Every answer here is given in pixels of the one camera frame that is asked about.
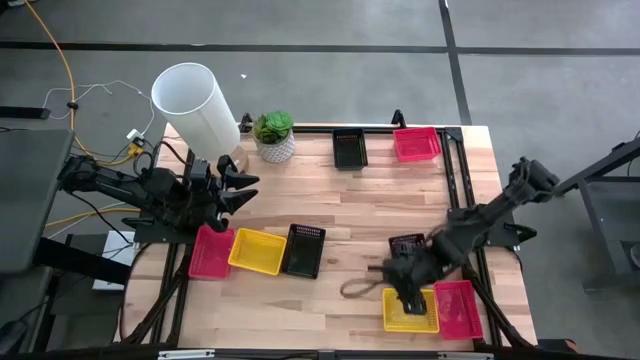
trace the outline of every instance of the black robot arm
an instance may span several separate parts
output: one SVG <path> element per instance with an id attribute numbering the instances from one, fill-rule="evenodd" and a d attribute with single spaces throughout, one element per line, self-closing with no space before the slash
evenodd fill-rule
<path id="1" fill-rule="evenodd" d="M 444 279 L 468 262 L 469 254 L 486 243 L 486 234 L 503 215 L 528 202 L 546 202 L 558 178 L 542 164 L 526 158 L 513 165 L 509 184 L 487 205 L 478 205 L 450 219 L 428 235 L 427 245 L 413 254 L 383 261 L 384 280 L 396 289 L 408 314 L 424 314 L 426 304 L 420 287 Z"/>
<path id="2" fill-rule="evenodd" d="M 233 215 L 253 198 L 258 190 L 240 190 L 258 182 L 256 176 L 239 174 L 228 155 L 220 157 L 211 174 L 206 160 L 190 164 L 186 181 L 165 168 L 144 169 L 141 176 L 130 176 L 100 166 L 91 156 L 71 156 L 58 176 L 59 188 L 66 192 L 99 192 L 140 208 L 151 215 L 128 219 L 127 224 L 160 226 L 171 232 L 195 235 L 203 223 L 215 231 L 225 231 L 229 224 L 224 213 Z"/>

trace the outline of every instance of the succulent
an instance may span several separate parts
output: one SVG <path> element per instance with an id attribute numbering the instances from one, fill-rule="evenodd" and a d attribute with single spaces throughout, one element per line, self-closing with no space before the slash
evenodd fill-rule
<path id="1" fill-rule="evenodd" d="M 293 119 L 286 111 L 260 115 L 254 124 L 253 134 L 263 144 L 277 144 L 284 140 L 293 127 Z"/>

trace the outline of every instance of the pink basket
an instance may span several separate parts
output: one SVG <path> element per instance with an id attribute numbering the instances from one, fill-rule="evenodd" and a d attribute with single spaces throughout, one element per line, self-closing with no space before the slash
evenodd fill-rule
<path id="1" fill-rule="evenodd" d="M 434 290 L 442 337 L 445 340 L 481 338 L 482 323 L 471 282 L 437 282 Z"/>
<path id="2" fill-rule="evenodd" d="M 429 160 L 442 152 L 438 134 L 432 127 L 396 130 L 393 138 L 400 162 Z"/>
<path id="3" fill-rule="evenodd" d="M 234 238 L 234 229 L 217 233 L 209 225 L 200 226 L 189 266 L 189 276 L 206 280 L 226 278 L 231 269 L 228 260 Z"/>

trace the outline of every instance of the yellow basket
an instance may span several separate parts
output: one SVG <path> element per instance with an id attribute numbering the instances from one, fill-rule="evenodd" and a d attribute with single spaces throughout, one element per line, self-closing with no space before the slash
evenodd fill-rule
<path id="1" fill-rule="evenodd" d="M 440 332 L 438 324 L 438 307 L 433 290 L 421 290 L 427 303 L 425 315 L 407 315 L 402 308 L 402 302 L 398 300 L 395 289 L 382 291 L 382 314 L 384 317 L 384 330 L 389 332 L 433 333 Z"/>
<path id="2" fill-rule="evenodd" d="M 269 275 L 280 273 L 287 239 L 249 229 L 238 229 L 229 264 Z"/>

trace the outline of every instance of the white plastic tube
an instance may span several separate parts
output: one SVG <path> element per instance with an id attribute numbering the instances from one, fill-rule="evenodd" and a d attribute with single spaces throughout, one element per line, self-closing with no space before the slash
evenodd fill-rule
<path id="1" fill-rule="evenodd" d="M 196 63 L 174 65 L 158 76 L 151 99 L 198 157 L 216 163 L 240 143 L 240 131 L 215 76 Z"/>

